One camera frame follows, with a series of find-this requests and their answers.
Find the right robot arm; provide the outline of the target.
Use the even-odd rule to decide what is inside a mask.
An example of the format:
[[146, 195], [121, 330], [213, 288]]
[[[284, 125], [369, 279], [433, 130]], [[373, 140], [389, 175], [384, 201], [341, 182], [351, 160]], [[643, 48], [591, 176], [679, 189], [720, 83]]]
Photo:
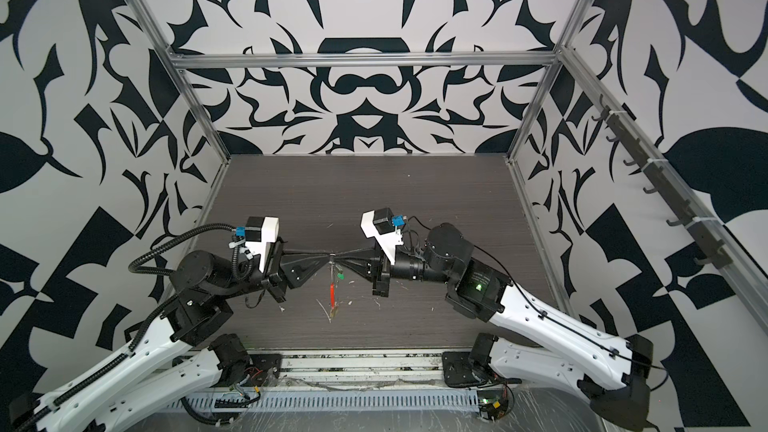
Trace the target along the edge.
[[370, 226], [365, 233], [375, 241], [372, 248], [331, 259], [370, 280], [375, 294], [386, 296], [393, 279], [443, 283], [447, 302], [460, 314], [538, 344], [533, 349], [494, 334], [479, 335], [469, 363], [483, 380], [550, 385], [586, 401], [617, 427], [648, 427], [650, 340], [600, 331], [546, 304], [506, 272], [474, 258], [474, 245], [449, 223], [430, 230], [417, 252], [405, 248], [398, 228], [381, 234]]

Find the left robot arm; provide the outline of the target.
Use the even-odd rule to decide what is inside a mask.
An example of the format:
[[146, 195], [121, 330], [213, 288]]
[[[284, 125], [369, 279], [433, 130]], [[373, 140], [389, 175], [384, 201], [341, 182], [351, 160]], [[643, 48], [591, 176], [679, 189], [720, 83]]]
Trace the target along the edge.
[[282, 302], [287, 290], [303, 285], [331, 257], [285, 252], [277, 242], [259, 270], [254, 260], [187, 254], [170, 274], [174, 294], [133, 338], [72, 382], [14, 400], [13, 430], [122, 431], [193, 392], [239, 384], [252, 362], [237, 335], [219, 332], [233, 314], [229, 299], [266, 292]]

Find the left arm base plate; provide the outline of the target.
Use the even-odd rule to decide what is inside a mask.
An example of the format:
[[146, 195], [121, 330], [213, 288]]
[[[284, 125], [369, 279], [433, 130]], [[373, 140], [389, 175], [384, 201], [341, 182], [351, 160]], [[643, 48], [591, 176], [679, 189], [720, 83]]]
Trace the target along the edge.
[[264, 387], [279, 380], [283, 356], [280, 353], [250, 353], [250, 363], [245, 369], [241, 386], [246, 388]]

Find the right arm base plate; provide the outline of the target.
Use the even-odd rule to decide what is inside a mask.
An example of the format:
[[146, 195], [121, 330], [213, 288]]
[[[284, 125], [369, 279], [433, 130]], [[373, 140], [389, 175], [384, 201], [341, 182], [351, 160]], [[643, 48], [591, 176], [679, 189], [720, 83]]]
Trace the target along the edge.
[[521, 379], [504, 378], [490, 367], [485, 352], [448, 351], [441, 354], [443, 381], [450, 388], [492, 387], [518, 385]]

